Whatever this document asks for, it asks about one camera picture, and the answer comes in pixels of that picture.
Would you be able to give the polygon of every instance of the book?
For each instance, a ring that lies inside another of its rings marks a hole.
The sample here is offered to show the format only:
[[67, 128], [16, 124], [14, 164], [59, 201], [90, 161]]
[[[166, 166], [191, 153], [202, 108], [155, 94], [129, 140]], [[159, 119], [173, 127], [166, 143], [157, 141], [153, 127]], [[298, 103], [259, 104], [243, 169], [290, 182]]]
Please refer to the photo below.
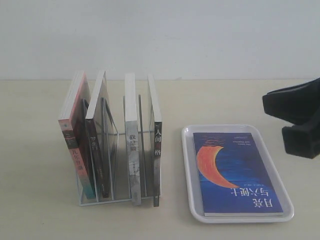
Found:
[[85, 106], [90, 90], [84, 71], [75, 73], [62, 105], [58, 122], [87, 199], [96, 197], [94, 170], [85, 128]]
[[138, 114], [136, 99], [136, 81], [134, 73], [125, 75], [124, 125], [126, 156], [129, 172], [131, 201], [133, 205], [141, 204], [140, 157], [138, 136]]
[[102, 197], [108, 198], [113, 182], [110, 177], [112, 176], [114, 179], [116, 138], [109, 108], [106, 71], [104, 70], [99, 71], [96, 78], [85, 122], [93, 162], [97, 171], [98, 188]]
[[149, 90], [149, 137], [153, 172], [153, 206], [158, 207], [161, 192], [162, 116], [154, 76], [149, 74], [147, 79]]
[[194, 132], [204, 216], [281, 216], [250, 132]]

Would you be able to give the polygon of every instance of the orange crescent moon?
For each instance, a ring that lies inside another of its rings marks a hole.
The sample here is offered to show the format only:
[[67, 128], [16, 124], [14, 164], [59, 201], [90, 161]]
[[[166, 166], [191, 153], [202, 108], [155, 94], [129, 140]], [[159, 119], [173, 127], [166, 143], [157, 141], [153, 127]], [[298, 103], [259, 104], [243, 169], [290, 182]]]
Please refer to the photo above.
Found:
[[202, 146], [196, 155], [199, 171], [210, 182], [224, 188], [238, 188], [237, 185], [226, 180], [218, 171], [216, 156], [223, 146]]

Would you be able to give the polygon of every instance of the beige table surface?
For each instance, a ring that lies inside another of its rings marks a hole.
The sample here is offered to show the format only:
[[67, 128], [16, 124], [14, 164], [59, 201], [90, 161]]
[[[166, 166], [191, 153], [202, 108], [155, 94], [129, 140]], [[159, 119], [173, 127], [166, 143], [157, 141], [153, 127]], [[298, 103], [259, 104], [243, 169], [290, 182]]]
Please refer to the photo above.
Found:
[[[0, 239], [320, 239], [320, 158], [285, 153], [288, 123], [263, 112], [262, 95], [302, 80], [157, 81], [163, 116], [160, 207], [130, 202], [78, 206], [74, 166], [58, 125], [69, 81], [0, 81]], [[123, 82], [109, 81], [123, 130]], [[145, 81], [137, 92], [145, 94]], [[181, 130], [250, 124], [261, 133], [292, 200], [285, 223], [203, 224], [190, 213]]]

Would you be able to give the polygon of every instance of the blue book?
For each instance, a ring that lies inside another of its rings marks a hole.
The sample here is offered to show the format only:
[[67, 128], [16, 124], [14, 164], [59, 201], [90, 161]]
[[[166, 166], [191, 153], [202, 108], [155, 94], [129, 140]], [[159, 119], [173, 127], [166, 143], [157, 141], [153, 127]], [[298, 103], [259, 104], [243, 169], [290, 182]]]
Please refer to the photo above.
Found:
[[281, 216], [281, 207], [249, 132], [193, 134], [205, 216]]

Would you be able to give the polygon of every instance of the white tray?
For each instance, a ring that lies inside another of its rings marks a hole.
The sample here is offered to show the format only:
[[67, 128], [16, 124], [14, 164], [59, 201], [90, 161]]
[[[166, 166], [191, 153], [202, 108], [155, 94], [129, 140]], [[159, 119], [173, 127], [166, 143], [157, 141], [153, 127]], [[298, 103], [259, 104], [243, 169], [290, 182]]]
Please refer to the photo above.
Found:
[[[262, 161], [269, 174], [274, 190], [278, 196], [283, 215], [281, 216], [205, 216], [202, 204], [200, 179], [196, 163], [193, 133], [251, 133], [259, 150]], [[182, 129], [182, 147], [184, 156], [185, 176], [188, 192], [189, 207], [192, 215], [202, 223], [275, 223], [286, 222], [294, 216], [294, 207], [280, 179], [275, 165], [268, 153], [259, 131], [250, 125], [217, 124], [189, 125]]]

